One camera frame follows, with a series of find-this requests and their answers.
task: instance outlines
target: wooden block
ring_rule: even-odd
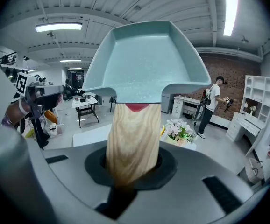
[[[157,162],[161,104],[149,104],[138,112],[117,104],[108,136],[106,166],[116,187],[128,186]]]

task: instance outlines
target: man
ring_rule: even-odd
[[[224,103],[224,100],[219,98],[220,95],[220,86],[226,84],[226,81],[222,76],[218,76],[216,78],[216,82],[210,88],[210,101],[211,103],[205,107],[204,117],[199,125],[199,132],[198,135],[205,139],[204,130],[206,125],[210,122],[213,112],[218,104],[218,102]]]

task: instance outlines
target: gray floor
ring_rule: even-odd
[[[97,122],[94,115],[83,116],[82,118],[87,118],[87,120],[81,121],[81,128],[79,128],[79,123],[76,122],[78,120],[77,112],[71,107],[72,100],[59,104],[57,110],[61,122],[65,125],[65,130],[63,134],[50,138],[49,144],[44,149],[71,147],[73,135],[110,124],[113,119],[115,104],[112,113],[110,113],[109,97],[104,97],[103,100],[103,105],[96,108],[100,122]],[[173,119],[173,117],[170,114],[162,113],[161,126],[166,124],[168,119]],[[182,119],[187,121],[193,128],[190,120],[185,117]],[[247,142],[242,139],[233,143],[225,136],[226,130],[213,125],[208,125],[204,134],[205,139],[199,137],[196,141],[196,151],[211,157],[233,173],[238,174],[248,161],[247,157],[245,157],[249,149]]]

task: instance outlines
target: ceiling light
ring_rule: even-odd
[[[47,23],[43,25],[37,25],[37,32],[46,32],[53,30],[81,30],[82,23],[79,22],[56,22],[56,23]]]
[[[234,22],[236,20],[238,0],[227,0],[225,26],[223,35],[230,36],[233,32]]]
[[[60,62],[80,62],[81,60],[62,60]]]

